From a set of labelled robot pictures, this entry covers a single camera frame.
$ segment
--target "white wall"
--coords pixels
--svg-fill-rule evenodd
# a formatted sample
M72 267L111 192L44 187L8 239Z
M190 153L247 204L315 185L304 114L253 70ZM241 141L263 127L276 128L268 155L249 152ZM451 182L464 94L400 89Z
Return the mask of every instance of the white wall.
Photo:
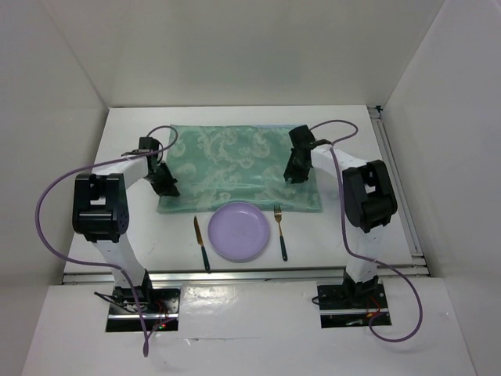
M382 104L443 0L43 0L110 107Z
M384 109L427 260L479 375L499 374L501 4L447 0Z
M43 188L95 155L106 108L37 0L0 2L0 364L22 371L49 283L61 276L34 229ZM72 183L44 208L61 251L70 241Z

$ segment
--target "white table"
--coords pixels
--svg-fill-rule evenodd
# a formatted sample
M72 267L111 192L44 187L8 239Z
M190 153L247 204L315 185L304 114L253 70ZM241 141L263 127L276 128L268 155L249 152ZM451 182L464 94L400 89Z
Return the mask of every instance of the white table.
M111 286L53 286L45 299L23 376L371 375L471 376L445 285L413 278L424 321L404 343L379 341L367 327L320 328L310 301L315 282L185 285L179 330L155 334L142 357L142 333L105 333L108 305L92 294ZM416 301L400 278L384 281L391 338L416 325Z
M360 127L359 134L339 147L366 160L381 159L373 126L365 106L305 107L170 107L111 109L96 161L106 161L137 147L139 137L150 129L174 125L315 125L330 119L345 119ZM155 134L163 144L168 130ZM315 130L317 138L336 139L351 132L348 125L325 125ZM330 175L317 172L323 203L322 213L293 213L283 216L283 232L289 261L280 253L278 227L272 212L265 212L270 225L269 242L254 261L232 263L211 248L207 224L211 212L198 213L208 258L213 270L315 268L346 265L347 254L341 242L341 223L337 184ZM157 214L158 197L147 181L137 182L128 190L131 222L128 236L136 256L150 271L202 271L204 264L193 230L193 214ZM356 249L358 232L350 231ZM411 264L410 248L399 214L394 215L382 240L381 260L399 265ZM70 257L102 262L101 254L81 235L75 235ZM102 272L100 268L67 263L65 273Z

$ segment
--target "green cloth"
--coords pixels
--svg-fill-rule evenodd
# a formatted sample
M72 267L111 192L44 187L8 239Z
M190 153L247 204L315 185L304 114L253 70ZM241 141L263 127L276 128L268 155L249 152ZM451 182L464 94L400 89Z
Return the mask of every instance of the green cloth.
M280 204L284 211L322 211L313 169L306 183L283 179L294 126L175 127L179 139L166 162L181 196L161 197L159 213L210 212L234 201L261 210Z

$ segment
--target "white panel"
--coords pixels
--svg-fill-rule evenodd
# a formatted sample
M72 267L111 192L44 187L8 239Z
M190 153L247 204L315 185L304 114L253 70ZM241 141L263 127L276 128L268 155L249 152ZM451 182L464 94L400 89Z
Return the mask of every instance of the white panel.
M110 107L382 104L443 0L43 0Z
M47 285L62 269L35 233L36 200L92 157L106 108L38 1L0 2L0 51L0 373L16 376ZM44 229L66 252L71 185L44 207Z
M479 375L501 367L500 35L496 0L447 1L384 111L420 242Z
M179 331L156 334L142 357L141 333L105 333L107 304L93 291L51 287L23 376L474 374L443 281L414 279L424 306L421 331L388 344L367 328L321 329L315 283L253 283L184 288ZM416 302L401 279L385 281L396 338L412 330Z
M136 147L140 136L162 124L242 125L242 124L318 124L332 118L356 123L359 134L339 147L346 152L373 161L380 151L369 114L364 106L263 106L263 107L167 107L114 108L106 121L96 161L107 161ZM315 130L319 139L337 139L351 131L348 125L325 125ZM168 130L156 135L167 144ZM322 200L321 213L287 212L282 228L289 260L283 262L279 248L278 226L271 211L265 211L270 237L262 254L250 262L235 263L215 253L207 238L212 212L197 213L201 233L213 270L284 269L345 266L348 254L341 241L341 221L336 180L318 171L317 184ZM161 215L158 196L146 180L127 192L131 223L128 236L139 262L149 271L204 270L200 247L193 229L193 213ZM348 227L348 239L358 249L361 232ZM395 265L412 262L400 215L394 215L382 239L381 261ZM102 261L103 257L82 235L74 235L70 255L76 259ZM103 272L102 268L67 263L66 273Z

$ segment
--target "fork handle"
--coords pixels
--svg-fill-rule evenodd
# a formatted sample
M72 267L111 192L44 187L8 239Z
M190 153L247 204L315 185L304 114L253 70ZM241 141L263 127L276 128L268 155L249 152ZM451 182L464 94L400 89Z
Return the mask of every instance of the fork handle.
M283 261L287 261L289 258L287 257L287 250L285 249L285 241L283 240L282 235L280 235L280 247L282 248L282 259Z

